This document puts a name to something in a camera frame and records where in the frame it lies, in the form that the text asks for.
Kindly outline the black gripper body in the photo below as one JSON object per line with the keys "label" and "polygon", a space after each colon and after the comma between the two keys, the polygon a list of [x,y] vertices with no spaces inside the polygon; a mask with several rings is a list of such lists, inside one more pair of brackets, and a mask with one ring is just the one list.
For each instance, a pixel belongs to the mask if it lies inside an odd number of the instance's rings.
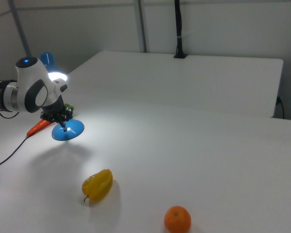
{"label": "black gripper body", "polygon": [[42,107],[40,118],[49,122],[64,123],[73,117],[73,109],[66,107],[62,96],[51,105]]}

